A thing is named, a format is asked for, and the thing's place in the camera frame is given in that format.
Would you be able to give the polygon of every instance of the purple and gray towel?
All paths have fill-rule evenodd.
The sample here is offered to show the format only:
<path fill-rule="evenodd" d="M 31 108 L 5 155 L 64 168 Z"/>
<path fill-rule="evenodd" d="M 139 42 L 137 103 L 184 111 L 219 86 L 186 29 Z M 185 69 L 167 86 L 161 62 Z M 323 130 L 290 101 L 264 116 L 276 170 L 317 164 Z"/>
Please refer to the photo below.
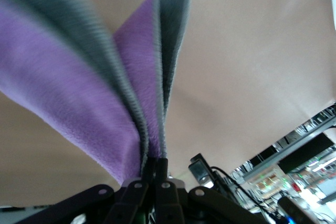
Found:
<path fill-rule="evenodd" d="M 0 0 L 0 91 L 119 183 L 166 157 L 190 0 L 145 0 L 111 36 L 88 0 Z"/>

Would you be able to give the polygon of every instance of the silver screw head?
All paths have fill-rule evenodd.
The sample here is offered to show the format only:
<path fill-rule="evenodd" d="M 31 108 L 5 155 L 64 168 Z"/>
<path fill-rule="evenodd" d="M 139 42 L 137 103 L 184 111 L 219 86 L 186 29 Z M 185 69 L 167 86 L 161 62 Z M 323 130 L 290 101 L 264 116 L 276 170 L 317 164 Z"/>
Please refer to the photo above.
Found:
<path fill-rule="evenodd" d="M 162 188 L 169 188 L 170 184 L 168 182 L 164 182 L 164 183 L 161 184 L 161 187 Z"/>
<path fill-rule="evenodd" d="M 196 196 L 204 196 L 205 195 L 205 192 L 202 190 L 202 189 L 197 189 L 195 191 L 195 195 Z"/>
<path fill-rule="evenodd" d="M 99 192 L 98 192 L 99 195 L 103 195 L 105 193 L 107 193 L 106 189 L 100 189 Z"/>
<path fill-rule="evenodd" d="M 135 187 L 135 188 L 141 188 L 141 187 L 142 187 L 142 184 L 141 184 L 141 183 L 136 183 L 136 184 L 134 185 L 134 187 Z"/>

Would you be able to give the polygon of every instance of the blue light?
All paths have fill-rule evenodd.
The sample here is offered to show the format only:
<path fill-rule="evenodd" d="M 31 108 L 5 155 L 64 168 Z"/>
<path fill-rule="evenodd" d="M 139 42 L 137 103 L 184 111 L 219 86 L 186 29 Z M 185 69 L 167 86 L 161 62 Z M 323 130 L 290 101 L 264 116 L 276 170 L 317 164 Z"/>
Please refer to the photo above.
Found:
<path fill-rule="evenodd" d="M 287 217 L 287 220 L 288 220 L 289 224 L 296 224 L 296 222 L 293 221 L 293 219 L 290 218 L 290 217 Z"/>

